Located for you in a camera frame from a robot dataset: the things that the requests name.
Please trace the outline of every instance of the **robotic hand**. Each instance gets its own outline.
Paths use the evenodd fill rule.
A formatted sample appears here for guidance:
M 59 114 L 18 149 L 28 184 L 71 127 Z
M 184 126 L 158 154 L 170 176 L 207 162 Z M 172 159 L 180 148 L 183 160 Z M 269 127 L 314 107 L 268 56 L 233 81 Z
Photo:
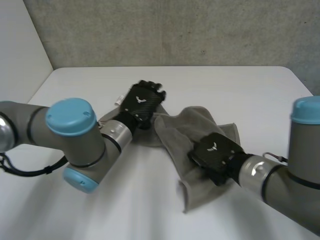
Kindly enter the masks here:
M 0 102 L 0 168 L 35 177 L 69 163 L 63 178 L 80 191 L 93 192 L 131 142 L 136 128 L 150 127 L 151 117 L 166 97 L 160 87 L 143 80 L 133 85 L 120 113 L 101 126 L 91 105 L 80 98 L 68 98 L 52 107 Z M 64 157 L 43 170 L 21 171 L 5 154 L 20 144 L 62 150 Z
M 217 185 L 233 179 L 242 188 L 320 236 L 320 96 L 293 105 L 289 157 L 286 162 L 246 154 L 219 134 L 194 145 L 189 158 Z

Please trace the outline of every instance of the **gray wall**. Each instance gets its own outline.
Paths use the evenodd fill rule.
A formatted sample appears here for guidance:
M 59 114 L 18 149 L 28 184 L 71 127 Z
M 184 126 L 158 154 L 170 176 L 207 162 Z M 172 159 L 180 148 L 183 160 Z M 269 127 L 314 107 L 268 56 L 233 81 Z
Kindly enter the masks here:
M 320 94 L 320 0 L 24 0 L 55 69 L 284 66 Z

